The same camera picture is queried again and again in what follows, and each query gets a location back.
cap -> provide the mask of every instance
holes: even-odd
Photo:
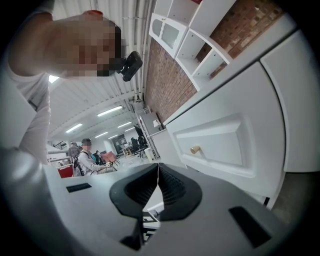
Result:
[[[89,138],[84,138],[81,141],[81,143],[82,143],[83,146],[91,146],[92,145],[91,139],[89,139]]]

desk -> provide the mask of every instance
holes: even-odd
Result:
[[[122,152],[124,153],[125,158],[127,158],[127,153],[129,153],[130,157],[132,157],[130,146],[127,146],[127,147],[123,148]]]

ceiling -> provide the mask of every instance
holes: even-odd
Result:
[[[132,49],[141,54],[141,50],[139,51],[136,45],[138,36],[136,21],[133,23],[134,36],[130,37],[128,34],[130,24],[127,17],[130,3],[134,4],[137,16],[139,1],[136,0],[55,0],[53,19],[64,19],[82,14],[87,10],[102,11],[104,17],[114,21],[121,28],[122,37],[127,44],[127,54]],[[149,1],[146,0],[144,17],[147,16],[148,4]],[[141,32],[141,48],[143,48],[144,34],[145,26]],[[133,124],[138,122],[130,104],[133,103],[138,81],[135,75],[130,82],[124,82],[121,75],[116,73],[111,77],[99,77],[99,80],[83,81],[59,78],[53,83],[49,82],[51,107],[49,140],[81,141],[83,138],[94,138],[104,132],[108,133],[100,138],[109,138],[133,127]],[[122,109],[101,117],[97,116],[99,113],[118,106],[122,106]],[[118,128],[127,122],[132,123]],[[77,124],[82,124],[82,126],[66,133],[68,129]]]

cabinet drawer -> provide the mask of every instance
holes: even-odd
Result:
[[[272,197],[276,192],[285,155],[284,122],[260,63],[166,127],[184,164],[250,193]]]

gray plastic surface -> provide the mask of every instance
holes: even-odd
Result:
[[[109,197],[112,184],[150,164],[127,171],[61,179],[51,166],[30,155],[1,151],[0,182],[12,213],[42,248],[64,255],[249,255],[272,249],[283,224],[264,206],[234,185],[168,165],[196,181],[202,190],[198,207],[184,220],[162,221],[146,245],[135,251],[119,241],[131,234],[136,219],[122,216]],[[69,193],[67,186],[92,187]],[[229,209],[241,206],[271,236],[254,249]]]

